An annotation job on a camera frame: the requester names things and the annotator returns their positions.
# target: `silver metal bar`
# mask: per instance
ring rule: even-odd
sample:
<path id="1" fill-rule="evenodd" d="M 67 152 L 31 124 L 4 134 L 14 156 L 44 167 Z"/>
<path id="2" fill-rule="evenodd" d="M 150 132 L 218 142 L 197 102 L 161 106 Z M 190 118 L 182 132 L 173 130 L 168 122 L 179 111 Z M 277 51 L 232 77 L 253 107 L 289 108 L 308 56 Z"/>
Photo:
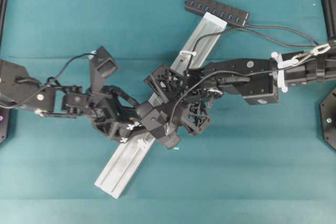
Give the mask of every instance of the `silver metal bar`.
<path id="1" fill-rule="evenodd" d="M 200 36 L 224 31 L 226 24 L 225 21 L 218 17 L 206 13 L 182 50 L 193 50 L 194 44 Z M 193 57 L 191 68 L 198 68 L 204 63 L 216 45 L 219 37 L 220 35 L 210 36 L 199 42 L 196 48 L 197 54 Z M 189 59 L 189 55 L 179 54 L 171 68 L 179 73 L 183 73 L 188 65 Z M 149 102 L 154 106 L 162 103 L 156 94 L 150 97 Z M 99 175 L 95 185 L 112 197 L 118 199 L 154 141 L 155 138 L 150 133 L 144 133 L 136 136 L 136 138 L 130 139 L 125 144 L 120 144 Z"/>

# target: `teal tablecloth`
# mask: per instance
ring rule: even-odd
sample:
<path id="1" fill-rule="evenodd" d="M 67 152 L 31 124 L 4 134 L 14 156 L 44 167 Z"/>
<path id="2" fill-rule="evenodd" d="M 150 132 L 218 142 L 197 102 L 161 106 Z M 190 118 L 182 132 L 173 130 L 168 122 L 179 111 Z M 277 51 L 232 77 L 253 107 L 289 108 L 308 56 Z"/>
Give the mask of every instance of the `teal tablecloth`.
<path id="1" fill-rule="evenodd" d="M 109 83 L 139 101 L 142 80 L 169 65 L 200 21 L 185 0 L 8 0 L 2 59 L 45 80 L 71 56 L 104 45 L 121 70 Z M 250 22 L 326 40 L 320 0 L 219 0 Z M 284 31 L 265 33 L 306 44 Z M 223 36 L 210 60 L 290 52 L 242 32 Z M 62 84 L 88 85 L 87 60 Z M 336 152 L 323 141 L 318 104 L 335 82 L 291 88 L 280 103 L 248 106 L 225 95 L 200 136 L 181 130 L 178 151 L 155 144 L 122 197 L 93 185 L 118 144 L 86 119 L 43 119 L 15 111 L 0 146 L 0 223 L 335 223 Z"/>

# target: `black cable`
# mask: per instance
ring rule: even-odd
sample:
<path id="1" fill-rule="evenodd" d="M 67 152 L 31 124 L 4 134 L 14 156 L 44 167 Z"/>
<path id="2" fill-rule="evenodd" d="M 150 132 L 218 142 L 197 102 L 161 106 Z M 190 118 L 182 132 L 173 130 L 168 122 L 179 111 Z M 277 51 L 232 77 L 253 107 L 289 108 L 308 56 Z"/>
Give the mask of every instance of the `black cable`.
<path id="1" fill-rule="evenodd" d="M 231 29 L 226 30 L 226 31 L 219 31 L 219 32 L 217 32 L 217 33 L 206 34 L 206 35 L 200 36 L 200 38 L 197 39 L 197 41 L 196 41 L 196 43 L 195 43 L 195 45 L 194 45 L 194 47 L 193 47 L 193 52 L 196 50 L 196 47 L 197 47 L 198 43 L 199 43 L 202 39 L 204 39 L 204 38 L 206 38 L 206 37 L 209 37 L 209 36 L 216 36 L 216 35 L 227 34 L 227 33 L 231 32 L 231 31 L 236 31 L 236 30 L 238 30 L 238 28 L 231 28 Z M 192 61 L 193 61 L 193 55 L 190 55 L 190 59 L 189 59 L 189 62 L 188 62 L 188 66 L 187 66 L 187 68 L 186 68 L 187 70 L 190 68 L 190 65 L 191 65 L 191 62 L 192 62 Z"/>
<path id="2" fill-rule="evenodd" d="M 304 34 L 301 31 L 297 31 L 297 30 L 294 30 L 294 29 L 289 28 L 289 27 L 284 27 L 284 26 L 257 26 L 257 25 L 251 25 L 251 24 L 248 24 L 246 26 L 250 27 L 250 28 L 256 28 L 256 29 L 277 29 L 277 30 L 291 31 L 292 33 L 300 35 L 303 38 L 306 38 L 307 40 L 309 40 L 313 44 L 315 44 L 317 46 L 319 45 L 319 43 L 316 40 L 314 40 L 313 38 L 309 37 L 307 34 Z"/>
<path id="3" fill-rule="evenodd" d="M 248 33 L 251 33 L 251 34 L 254 34 L 254 35 L 258 35 L 266 40 L 269 40 L 273 43 L 276 43 L 276 44 L 279 44 L 283 47 L 288 47 L 288 48 L 314 48 L 315 46 L 302 46 L 302 45 L 289 45 L 289 44 L 286 44 L 286 43 L 283 43 L 283 42 L 280 42 L 276 39 L 273 39 L 271 37 L 268 37 L 267 35 L 265 34 L 262 34 L 262 33 L 259 33 L 257 31 L 252 31 L 252 30 L 249 30 L 249 29 L 246 29 L 246 28 L 239 28 L 239 27 L 236 27 L 236 28 L 231 28 L 229 30 L 226 30 L 226 31 L 219 31 L 217 33 L 212 33 L 212 34 L 206 34 L 206 35 L 203 35 L 203 36 L 200 36 L 200 38 L 197 39 L 194 47 L 193 47 L 193 52 L 196 50 L 197 48 L 197 45 L 198 43 L 200 43 L 200 41 L 206 37 L 209 37 L 209 36 L 216 36 L 216 35 L 222 35 L 222 34 L 226 34 L 226 33 L 229 33 L 231 31 L 246 31 Z M 186 70 L 190 69 L 190 65 L 192 63 L 192 60 L 193 60 L 193 55 L 190 56 L 190 59 L 189 59 L 189 62 L 188 62 L 188 65 L 187 65 L 187 68 Z"/>
<path id="4" fill-rule="evenodd" d="M 312 58 L 312 59 L 309 59 L 309 60 L 306 60 L 305 62 L 303 62 L 302 64 L 306 64 L 310 61 L 313 61 L 313 60 L 316 60 L 316 58 Z M 259 72 L 252 72 L 252 73 L 248 73 L 248 74 L 243 74 L 243 73 L 239 73 L 239 72 L 236 72 L 236 71 L 229 71 L 229 70 L 217 70 L 215 72 L 212 72 L 210 73 L 209 75 L 207 75 L 206 77 L 204 77 L 203 79 L 201 79 L 200 81 L 198 81 L 195 85 L 193 85 L 191 88 L 189 88 L 178 100 L 177 102 L 174 104 L 174 107 L 173 107 L 173 110 L 172 110 L 172 115 L 169 119 L 169 123 L 168 123 L 168 126 L 172 123 L 173 121 L 173 117 L 174 117 L 174 113 L 175 113 L 175 110 L 176 110 L 176 107 L 177 105 L 182 101 L 183 98 L 185 98 L 185 96 L 190 93 L 194 88 L 196 88 L 198 85 L 200 85 L 203 81 L 205 81 L 206 79 L 208 79 L 209 77 L 211 76 L 214 76 L 215 74 L 218 74 L 218 73 L 232 73 L 232 74 L 235 74 L 235 75 L 238 75 L 238 76 L 243 76 L 243 77 L 250 77 L 250 76 L 255 76 L 255 75 L 258 75 L 258 74 L 263 74 L 263 73 L 272 73 L 272 72 L 277 72 L 277 71 L 280 71 L 280 70 L 289 70 L 289 69 L 292 69 L 292 68 L 296 68 L 297 66 L 291 66 L 291 67 L 286 67 L 286 68 L 282 68 L 282 69 L 274 69 L 274 70 L 265 70 L 265 71 L 259 71 Z"/>
<path id="5" fill-rule="evenodd" d="M 46 87 L 48 87 L 50 84 L 52 84 L 57 78 L 59 78 L 59 76 L 66 70 L 66 68 L 68 67 L 68 65 L 73 61 L 73 60 L 76 60 L 80 57 L 83 57 L 83 56 L 87 56 L 87 55 L 92 55 L 92 56 L 95 56 L 95 54 L 91 54 L 91 53 L 86 53 L 86 54 L 82 54 L 82 55 L 78 55 L 78 56 L 75 56 L 73 58 L 71 58 L 70 60 L 67 61 L 67 63 L 65 63 L 64 67 L 61 69 L 61 71 L 55 76 L 55 77 L 52 77 L 52 78 L 49 78 L 49 81 L 46 82 L 46 84 L 44 84 L 42 87 L 40 87 L 37 91 L 35 91 L 33 94 L 31 94 L 30 96 L 28 96 L 27 98 L 25 98 L 23 101 L 21 102 L 18 102 L 14 105 L 10 105 L 10 106 L 7 106 L 7 105 L 3 105 L 3 104 L 0 104 L 0 108 L 4 108 L 4 109 L 15 109 L 21 105 L 23 105 L 25 102 L 27 102 L 29 99 L 31 99 L 32 97 L 36 96 L 39 92 L 41 92 L 43 89 L 45 89 Z"/>

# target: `white zip tie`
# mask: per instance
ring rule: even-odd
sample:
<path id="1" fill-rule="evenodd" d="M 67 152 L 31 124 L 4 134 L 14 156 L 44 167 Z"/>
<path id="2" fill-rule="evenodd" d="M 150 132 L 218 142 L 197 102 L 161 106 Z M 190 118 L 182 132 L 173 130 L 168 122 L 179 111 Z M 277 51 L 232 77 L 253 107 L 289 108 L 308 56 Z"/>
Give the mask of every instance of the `white zip tie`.
<path id="1" fill-rule="evenodd" d="M 277 52 L 272 52 L 271 56 L 272 56 L 272 58 L 274 58 L 278 62 L 278 68 L 279 69 L 285 68 L 283 66 L 287 66 L 288 67 L 288 64 L 292 63 L 292 60 L 285 60 L 285 61 L 283 61 L 282 60 L 282 55 L 278 54 Z M 283 93 L 287 93 L 288 87 L 285 84 L 285 72 L 283 70 L 279 70 L 278 71 L 277 85 L 278 85 L 278 88 L 281 88 L 281 90 L 282 90 Z"/>
<path id="2" fill-rule="evenodd" d="M 182 54 L 196 56 L 196 51 L 191 52 L 191 51 L 187 51 L 187 50 L 181 50 L 180 55 L 182 55 Z"/>

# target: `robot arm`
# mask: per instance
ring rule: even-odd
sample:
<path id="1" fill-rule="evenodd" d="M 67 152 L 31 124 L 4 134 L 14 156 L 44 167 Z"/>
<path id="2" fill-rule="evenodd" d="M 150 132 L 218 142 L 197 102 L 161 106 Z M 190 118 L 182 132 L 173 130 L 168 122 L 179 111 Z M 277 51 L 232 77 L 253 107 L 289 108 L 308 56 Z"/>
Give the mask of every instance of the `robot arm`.
<path id="1" fill-rule="evenodd" d="M 225 92 L 242 95 L 250 105 L 263 105 L 277 103 L 280 88 L 287 92 L 288 86 L 336 79 L 336 54 L 329 53 L 333 45 L 334 41 L 330 40 L 325 52 L 315 54 L 312 50 L 273 54 L 274 58 L 268 60 L 210 62 L 202 68 L 189 69 L 183 75 L 161 66 L 144 82 L 163 104 L 153 107 L 144 102 L 138 106 L 141 124 L 157 141 L 171 149 L 180 142 L 179 127 L 185 127 L 190 135 L 198 135 L 209 126 L 208 109 Z"/>
<path id="2" fill-rule="evenodd" d="M 0 60 L 2 107 L 25 109 L 42 117 L 85 116 L 92 121 L 93 128 L 108 139 L 126 142 L 133 131 L 143 129 L 134 108 L 138 103 L 120 88 L 104 85 L 106 79 L 119 69 L 104 47 L 89 54 L 89 60 L 91 84 L 86 92 L 80 86 L 62 86 L 52 77 L 47 81 L 50 84 L 40 90 L 44 85 L 30 77 L 23 66 Z M 54 113 L 57 91 L 64 93 L 63 113 Z M 130 107 L 123 106 L 119 99 L 126 100 Z"/>

